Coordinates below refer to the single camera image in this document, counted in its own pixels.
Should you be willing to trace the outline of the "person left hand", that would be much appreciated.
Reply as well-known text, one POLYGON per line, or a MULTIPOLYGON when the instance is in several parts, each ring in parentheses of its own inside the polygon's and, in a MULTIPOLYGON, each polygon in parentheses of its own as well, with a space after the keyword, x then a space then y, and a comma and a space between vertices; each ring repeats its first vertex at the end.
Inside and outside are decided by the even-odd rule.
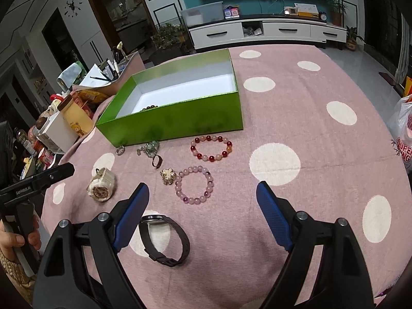
MULTIPOLYGON (((31 246, 36 250, 41 247, 40 232, 39 229, 39 218, 37 215, 33 216, 33 231, 28 235, 28 241, 31 246)), ((0 246, 3 255, 11 262, 16 262, 18 258, 16 257, 14 248, 20 248, 24 245, 25 239, 19 234, 14 234, 12 232, 6 231, 3 221, 1 221, 0 230, 0 246)))

